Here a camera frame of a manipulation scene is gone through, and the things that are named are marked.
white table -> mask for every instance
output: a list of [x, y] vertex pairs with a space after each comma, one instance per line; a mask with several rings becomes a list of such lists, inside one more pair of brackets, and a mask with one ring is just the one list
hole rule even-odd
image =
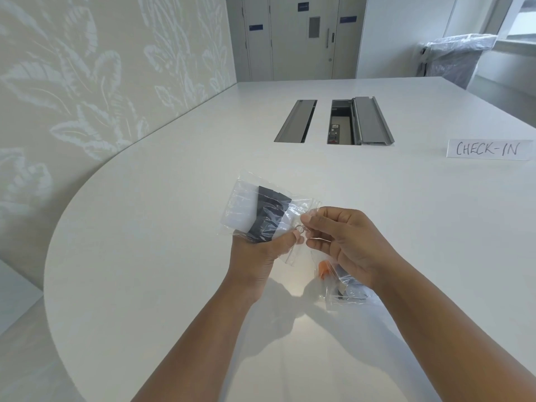
[[[376, 96], [395, 144], [326, 144], [332, 99]], [[318, 99], [303, 144], [273, 139]], [[394, 247], [536, 373], [535, 161], [445, 158], [449, 138], [535, 129], [443, 79], [241, 83], [117, 155], [73, 198], [44, 290], [52, 338], [88, 402], [129, 401], [217, 289], [218, 222], [241, 169], [364, 210]], [[385, 311], [326, 312], [308, 250], [276, 261], [224, 388], [229, 401], [429, 401]]]

paper sign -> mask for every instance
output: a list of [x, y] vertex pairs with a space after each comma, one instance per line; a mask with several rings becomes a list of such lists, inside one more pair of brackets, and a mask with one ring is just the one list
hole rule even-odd
[[532, 157], [531, 140], [449, 139], [448, 158], [513, 159]]

window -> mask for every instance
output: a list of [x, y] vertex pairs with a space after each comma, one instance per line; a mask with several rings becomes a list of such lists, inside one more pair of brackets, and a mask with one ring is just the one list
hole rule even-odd
[[506, 39], [536, 43], [536, 0], [523, 1]]

plastic covered object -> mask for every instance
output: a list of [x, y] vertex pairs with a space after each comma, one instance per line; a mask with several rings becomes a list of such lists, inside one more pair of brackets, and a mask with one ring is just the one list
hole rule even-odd
[[315, 275], [324, 282], [326, 305], [331, 309], [339, 304], [382, 304], [378, 295], [344, 270], [332, 257], [312, 252]]
[[[224, 232], [243, 235], [254, 243], [269, 242], [292, 229], [304, 233], [300, 216], [318, 207], [320, 202], [316, 199], [295, 195], [250, 172], [242, 172], [231, 191], [221, 224]], [[279, 258], [292, 265], [298, 253], [295, 245]]]
[[480, 56], [496, 41], [497, 35], [469, 33], [421, 43], [417, 76], [441, 76], [467, 89]]

leaf pattern wallpaper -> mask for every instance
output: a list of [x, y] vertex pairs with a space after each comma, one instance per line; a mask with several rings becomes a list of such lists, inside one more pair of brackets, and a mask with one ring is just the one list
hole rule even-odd
[[[225, 0], [0, 0], [0, 259], [42, 288], [72, 196], [235, 84], [231, 51]], [[84, 400], [42, 302], [0, 337], [0, 399]]]

